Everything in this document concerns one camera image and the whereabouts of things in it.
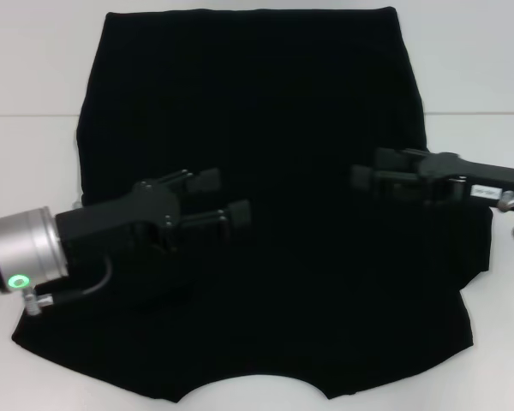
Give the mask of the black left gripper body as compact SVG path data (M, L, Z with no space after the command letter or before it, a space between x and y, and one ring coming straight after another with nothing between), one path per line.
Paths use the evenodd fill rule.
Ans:
M56 215L65 256L98 258L138 246L163 246L180 219L180 201L164 185Z

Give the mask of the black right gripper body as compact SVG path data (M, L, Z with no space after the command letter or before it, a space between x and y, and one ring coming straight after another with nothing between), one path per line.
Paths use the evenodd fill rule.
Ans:
M503 192L514 192L514 169L473 163L449 152L426 156L418 165L417 174L432 184L462 180L456 189L460 200L497 202Z

